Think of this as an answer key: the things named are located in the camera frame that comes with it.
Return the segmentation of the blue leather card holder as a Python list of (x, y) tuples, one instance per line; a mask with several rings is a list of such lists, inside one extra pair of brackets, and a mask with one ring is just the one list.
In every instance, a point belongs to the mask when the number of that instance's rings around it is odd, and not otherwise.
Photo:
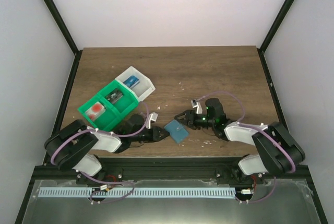
[(169, 132), (171, 138), (180, 144), (186, 137), (189, 136), (189, 132), (185, 127), (177, 120), (172, 120), (164, 126), (164, 129)]

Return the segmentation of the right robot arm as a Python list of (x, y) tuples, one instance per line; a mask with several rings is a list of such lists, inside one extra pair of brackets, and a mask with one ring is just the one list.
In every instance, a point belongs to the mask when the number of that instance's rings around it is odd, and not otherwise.
[(247, 155), (238, 163), (244, 175), (293, 173), (306, 155), (290, 132), (280, 122), (245, 124), (227, 117), (218, 98), (205, 101), (206, 113), (199, 100), (192, 100), (192, 109), (176, 115), (180, 124), (193, 129), (211, 128), (214, 135), (230, 142), (242, 142), (256, 147), (258, 154)]

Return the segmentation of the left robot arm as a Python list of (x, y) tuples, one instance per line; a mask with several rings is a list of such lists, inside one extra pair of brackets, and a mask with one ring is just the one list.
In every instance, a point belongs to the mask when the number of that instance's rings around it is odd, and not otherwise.
[(156, 143), (169, 137), (168, 131), (152, 125), (157, 117), (156, 113), (151, 113), (146, 120), (140, 114), (133, 114), (111, 132), (98, 130), (82, 120), (75, 120), (47, 139), (44, 148), (51, 157), (51, 164), (59, 170), (73, 169), (93, 177), (102, 170), (102, 163), (97, 156), (90, 155), (90, 151), (104, 150), (119, 154), (134, 142)]

